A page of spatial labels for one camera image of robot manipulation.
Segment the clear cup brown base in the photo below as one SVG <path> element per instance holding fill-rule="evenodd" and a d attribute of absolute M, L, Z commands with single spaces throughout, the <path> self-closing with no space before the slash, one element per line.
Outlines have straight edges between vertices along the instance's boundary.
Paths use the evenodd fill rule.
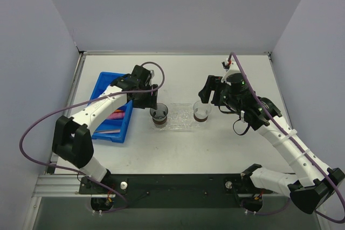
<path fill-rule="evenodd" d="M 211 113 L 211 104 L 197 101 L 193 105 L 193 112 L 197 122 L 205 122 Z"/>

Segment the dark tinted cup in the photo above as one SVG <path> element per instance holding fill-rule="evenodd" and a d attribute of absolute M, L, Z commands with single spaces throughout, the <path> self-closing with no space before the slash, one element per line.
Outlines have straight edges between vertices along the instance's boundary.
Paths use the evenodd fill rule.
<path fill-rule="evenodd" d="M 150 115 L 156 127 L 163 128 L 168 119 L 168 107 L 163 103 L 157 103 L 156 109 L 150 108 Z"/>

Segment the clear textured oval tray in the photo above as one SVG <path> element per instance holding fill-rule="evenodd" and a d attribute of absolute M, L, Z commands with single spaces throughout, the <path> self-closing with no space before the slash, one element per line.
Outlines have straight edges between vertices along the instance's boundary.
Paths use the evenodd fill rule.
<path fill-rule="evenodd" d="M 160 131 L 190 131 L 201 127 L 201 124 L 194 119 L 194 113 L 191 103 L 169 103 L 166 104 L 169 109 L 168 119 L 163 128 L 156 127 L 149 120 L 151 128 Z"/>

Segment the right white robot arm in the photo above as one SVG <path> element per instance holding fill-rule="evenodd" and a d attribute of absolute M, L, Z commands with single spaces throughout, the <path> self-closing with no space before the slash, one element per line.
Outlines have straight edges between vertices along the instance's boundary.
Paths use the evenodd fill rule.
<path fill-rule="evenodd" d="M 225 106 L 249 128 L 267 139 L 293 170 L 281 173 L 253 164 L 243 171 L 246 188 L 283 194 L 301 211 L 312 214 L 344 180 L 339 168 L 320 161 L 296 135 L 281 111 L 268 98 L 258 97 L 241 73 L 226 77 L 209 75 L 198 93 L 202 103 Z"/>

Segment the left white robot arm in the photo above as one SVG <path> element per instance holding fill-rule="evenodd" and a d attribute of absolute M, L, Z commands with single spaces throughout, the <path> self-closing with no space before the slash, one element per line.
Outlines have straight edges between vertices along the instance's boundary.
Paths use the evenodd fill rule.
<path fill-rule="evenodd" d="M 134 108 L 156 108 L 158 85 L 152 84 L 154 71 L 143 65 L 131 73 L 113 79 L 81 111 L 56 121 L 52 151 L 92 178 L 91 186 L 99 193 L 110 188 L 110 172 L 94 157 L 92 135 L 115 110 L 132 103 Z"/>

